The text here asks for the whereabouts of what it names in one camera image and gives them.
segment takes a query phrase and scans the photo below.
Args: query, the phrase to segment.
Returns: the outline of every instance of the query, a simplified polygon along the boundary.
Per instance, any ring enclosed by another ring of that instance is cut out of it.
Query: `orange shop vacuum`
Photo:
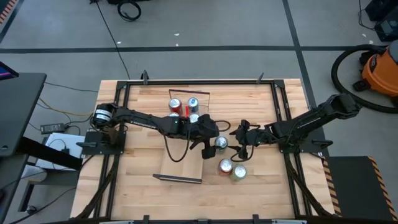
[[[381,106],[364,100],[348,91],[339,81],[337,70],[340,63],[357,51],[361,54],[359,62],[363,66],[361,80],[353,84],[355,91],[372,89],[391,97],[396,107]],[[354,100],[369,109],[383,113],[398,113],[398,40],[387,47],[364,44],[343,52],[331,68],[331,80],[340,93],[351,95]]]

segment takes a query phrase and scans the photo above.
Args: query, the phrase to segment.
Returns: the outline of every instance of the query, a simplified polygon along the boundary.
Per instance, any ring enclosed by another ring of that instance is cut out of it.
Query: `black hose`
[[[136,17],[130,17],[127,13],[121,10],[122,5],[124,4],[132,4],[134,7],[136,7],[138,9],[138,15]],[[122,17],[122,19],[124,19],[125,21],[136,21],[138,18],[141,17],[141,7],[139,7],[139,5],[133,0],[123,0],[118,4],[118,13],[119,16]]]
[[[345,52],[343,52],[336,59],[336,61],[334,62],[333,66],[331,68],[331,80],[332,80],[333,84],[335,85],[336,89],[340,93],[346,93],[346,94],[351,95],[357,103],[359,103],[360,105],[362,105],[366,108],[369,108],[371,110],[375,110],[375,111],[383,112],[383,113],[391,113],[391,114],[398,113],[398,108],[377,105],[375,103],[372,103],[372,102],[369,102],[367,100],[360,98],[359,96],[355,95],[354,93],[348,91],[339,81],[339,79],[337,77],[337,71],[338,71],[338,67],[340,66],[340,63],[347,56],[349,56],[357,51],[360,51],[360,50],[368,50],[368,51],[374,52],[375,54],[383,54],[386,51],[386,48],[376,46],[376,45],[371,45],[371,44],[363,44],[363,45],[355,46],[352,49],[349,49],[349,50],[346,50]]]

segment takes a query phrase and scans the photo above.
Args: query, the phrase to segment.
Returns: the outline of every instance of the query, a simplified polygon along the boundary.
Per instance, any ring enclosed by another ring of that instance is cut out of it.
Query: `soda can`
[[[188,107],[190,113],[196,113],[199,111],[199,101],[195,97],[191,97],[188,100]]]
[[[179,99],[171,99],[169,102],[169,108],[171,112],[178,113],[180,116],[182,115],[182,103]]]
[[[191,114],[191,115],[189,116],[189,120],[191,121],[191,123],[197,122],[197,121],[198,121],[198,118],[199,118],[199,114]]]
[[[180,115],[178,113],[173,112],[173,113],[170,113],[169,116],[180,116]]]
[[[222,154],[228,147],[228,139],[224,136],[218,136],[214,141],[214,145],[216,146],[218,152]]]
[[[230,175],[233,169],[232,161],[230,159],[223,159],[218,164],[218,174],[222,176]]]
[[[235,165],[231,174],[229,175],[233,181],[240,181],[246,177],[248,171],[241,164]]]

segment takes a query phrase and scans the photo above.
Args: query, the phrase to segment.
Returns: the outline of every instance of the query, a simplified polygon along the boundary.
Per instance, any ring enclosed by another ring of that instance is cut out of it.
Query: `black stand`
[[[43,159],[75,170],[80,170],[81,163],[83,162],[83,159],[73,157],[25,137],[22,137],[17,153],[28,154],[38,159]]]

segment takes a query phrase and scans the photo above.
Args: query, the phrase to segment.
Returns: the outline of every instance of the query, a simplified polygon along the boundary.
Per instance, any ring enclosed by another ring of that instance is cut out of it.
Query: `black metal frame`
[[[275,106],[275,113],[277,116],[278,121],[282,121],[282,115],[280,112],[280,106],[279,106],[279,101],[278,101],[278,96],[277,96],[277,87],[280,88],[280,92],[282,94],[282,100],[284,102],[284,110],[286,113],[287,119],[291,119],[291,114],[290,114],[290,108],[289,108],[289,102],[287,100],[287,95],[286,95],[286,90],[285,90],[285,85],[283,80],[164,80],[164,81],[157,81],[157,80],[146,80],[144,81],[118,81],[116,85],[116,92],[115,92],[115,97],[114,97],[114,103],[119,104],[119,99],[121,96],[121,90],[125,89],[124,91],[124,98],[123,98],[123,106],[127,107],[128,101],[129,101],[129,93],[130,89],[134,85],[270,85],[271,91],[272,91],[272,99],[274,101],[274,106]],[[295,154],[295,161],[296,161],[296,169],[298,171],[298,175],[300,178],[303,180],[305,183],[304,175],[303,175],[303,169],[301,165],[301,160],[299,156],[300,152],[297,152]],[[288,152],[284,153],[284,159],[285,159],[285,165],[290,162],[290,154]],[[114,164],[113,166],[116,166],[116,170],[114,172],[117,173],[118,171],[118,165],[119,165],[119,160],[120,160],[120,155],[115,155],[114,156]],[[98,188],[101,188],[101,186],[104,184],[104,180],[106,178],[106,171],[108,170],[108,164],[109,164],[109,156],[105,155],[104,160],[103,160],[103,165],[101,168],[101,176],[99,180],[99,185]],[[114,175],[111,181],[111,185],[109,188],[109,196],[108,196],[108,201],[106,204],[106,218],[111,218],[111,213],[112,213],[112,207],[113,207],[113,199],[114,199],[114,193],[115,193],[115,186],[116,186],[116,177],[117,175]],[[295,184],[294,180],[290,177],[289,174],[287,174],[287,178],[289,181],[289,190],[290,190],[290,195],[292,198],[292,206],[293,206],[293,211],[295,214],[295,217],[300,215],[300,209],[299,209],[299,203],[297,199],[297,193],[295,190]],[[311,206],[308,202],[308,200],[304,197],[304,204],[305,204],[305,211],[307,215],[312,215],[311,214]],[[101,210],[101,200],[98,200],[98,203],[95,206],[94,209],[94,218],[98,218],[100,216],[100,210]],[[260,220],[258,219],[258,215],[254,214],[253,217],[256,218],[256,223],[269,223],[270,219],[267,220]],[[159,223],[176,223],[176,222],[187,222],[190,220],[157,220]],[[253,223],[253,220],[230,220],[232,222],[236,223]]]

